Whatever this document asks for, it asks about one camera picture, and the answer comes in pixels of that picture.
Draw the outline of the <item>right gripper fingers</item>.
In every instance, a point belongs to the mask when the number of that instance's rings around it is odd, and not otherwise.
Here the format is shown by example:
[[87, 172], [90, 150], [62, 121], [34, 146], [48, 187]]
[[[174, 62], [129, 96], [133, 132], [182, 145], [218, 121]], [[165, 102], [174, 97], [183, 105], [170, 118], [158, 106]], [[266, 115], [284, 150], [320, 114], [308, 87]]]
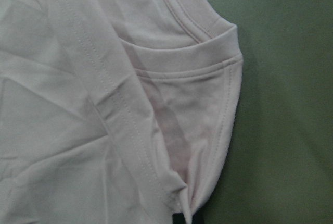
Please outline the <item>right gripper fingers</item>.
[[[183, 213], [174, 213], [172, 215], [172, 224], [186, 224]], [[204, 224], [204, 218], [201, 212], [196, 212], [192, 216], [191, 224]]]

